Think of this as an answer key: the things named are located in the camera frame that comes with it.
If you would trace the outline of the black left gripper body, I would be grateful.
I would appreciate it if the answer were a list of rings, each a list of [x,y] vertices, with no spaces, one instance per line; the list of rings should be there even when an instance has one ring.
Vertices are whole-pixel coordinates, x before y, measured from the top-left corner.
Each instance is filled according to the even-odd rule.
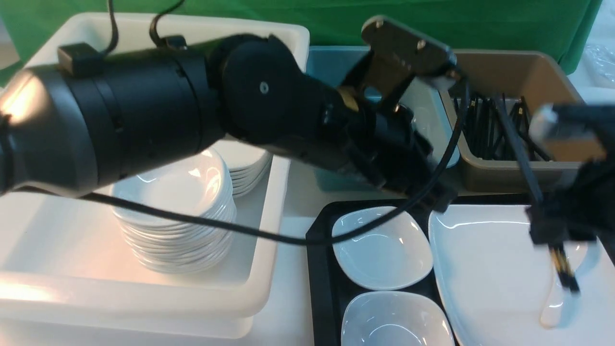
[[[336,172],[378,189],[417,199],[420,206],[443,212],[457,197],[440,182],[458,142],[454,127],[439,163],[431,158],[431,143],[412,125],[411,111],[381,110],[376,103],[341,92],[347,118],[336,129],[348,162]]]

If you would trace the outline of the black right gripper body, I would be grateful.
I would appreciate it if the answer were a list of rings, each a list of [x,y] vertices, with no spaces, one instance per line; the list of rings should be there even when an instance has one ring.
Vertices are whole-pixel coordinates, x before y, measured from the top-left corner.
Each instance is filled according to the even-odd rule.
[[[548,104],[532,116],[529,136],[536,144],[591,132],[605,151],[604,158],[583,162],[571,182],[527,208],[534,245],[614,236],[614,113],[612,104]]]

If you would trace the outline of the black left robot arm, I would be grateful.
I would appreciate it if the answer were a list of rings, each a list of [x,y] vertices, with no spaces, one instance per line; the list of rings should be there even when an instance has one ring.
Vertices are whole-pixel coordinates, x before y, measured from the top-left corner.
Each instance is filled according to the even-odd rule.
[[[274,35],[105,58],[81,42],[59,58],[20,70],[1,94],[2,194],[78,198],[225,136],[406,198],[435,177],[408,111],[305,74]]]

